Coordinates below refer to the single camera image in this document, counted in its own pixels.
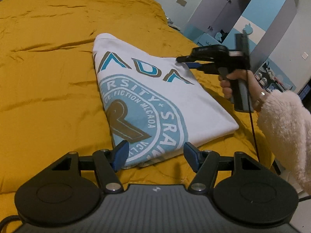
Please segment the person's right hand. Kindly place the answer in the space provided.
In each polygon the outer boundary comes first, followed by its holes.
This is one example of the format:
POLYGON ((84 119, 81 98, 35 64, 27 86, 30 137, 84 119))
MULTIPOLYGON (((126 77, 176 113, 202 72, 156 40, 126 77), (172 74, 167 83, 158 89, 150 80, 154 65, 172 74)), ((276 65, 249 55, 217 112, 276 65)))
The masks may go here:
POLYGON ((265 100, 268 96, 268 93, 262 89, 254 74, 250 70, 234 70, 225 78, 223 78, 221 75, 218 76, 224 97, 226 99, 230 99, 232 97, 232 87, 230 82, 237 79, 243 79, 248 83, 248 89, 252 99, 252 107, 256 112, 260 112, 261 107, 265 103, 265 100))

